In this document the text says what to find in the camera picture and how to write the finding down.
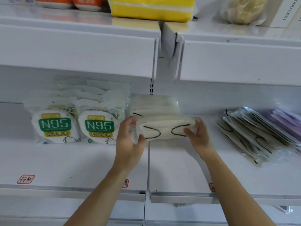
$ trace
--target lower shelf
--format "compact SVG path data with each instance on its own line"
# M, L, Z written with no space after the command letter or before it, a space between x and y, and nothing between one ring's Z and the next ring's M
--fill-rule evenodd
M258 168L215 127L212 116L201 118L218 154L258 203L301 205L301 158L291 157L279 165L267 163ZM209 171L188 139L151 142L149 176L152 202L218 203L210 190Z
M35 144L28 112L21 104L0 103L0 195L86 198L115 159L115 145ZM17 184L34 175L28 185ZM144 201L148 148L128 176L121 200Z

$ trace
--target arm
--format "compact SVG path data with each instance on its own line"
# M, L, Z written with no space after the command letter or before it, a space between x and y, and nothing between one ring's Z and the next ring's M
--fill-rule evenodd
M131 140L130 127L137 117L125 119L119 128L116 156L111 170L103 181L73 213L64 226L106 226L124 181L138 164L143 154L146 140L139 136L138 144Z
M209 169L229 226L275 226L215 151L204 122L198 123L196 135L189 129L184 131Z

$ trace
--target yellow tissue package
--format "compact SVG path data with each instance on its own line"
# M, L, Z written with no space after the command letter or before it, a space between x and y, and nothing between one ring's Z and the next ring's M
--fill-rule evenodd
M108 0L112 15L136 19L188 22L195 0Z

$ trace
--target gray face mask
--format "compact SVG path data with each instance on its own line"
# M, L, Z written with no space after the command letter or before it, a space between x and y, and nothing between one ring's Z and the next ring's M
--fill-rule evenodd
M194 118L182 116L153 116L137 121L136 132L143 134L146 140L169 140L185 137L184 128L192 128L196 124Z

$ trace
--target red-bordered sticker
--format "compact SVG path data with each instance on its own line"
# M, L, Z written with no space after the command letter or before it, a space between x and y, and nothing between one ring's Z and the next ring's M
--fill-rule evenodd
M209 188L210 188L211 192L215 193L215 188L214 188L213 183L209 183Z
M123 189L126 189L128 186L129 186L129 180L126 179L126 180L124 181L124 186L123 186L122 188L123 188Z
M28 185L30 184L33 179L35 178L36 176L35 175L22 175L18 181L17 181L17 184L25 184L25 185Z

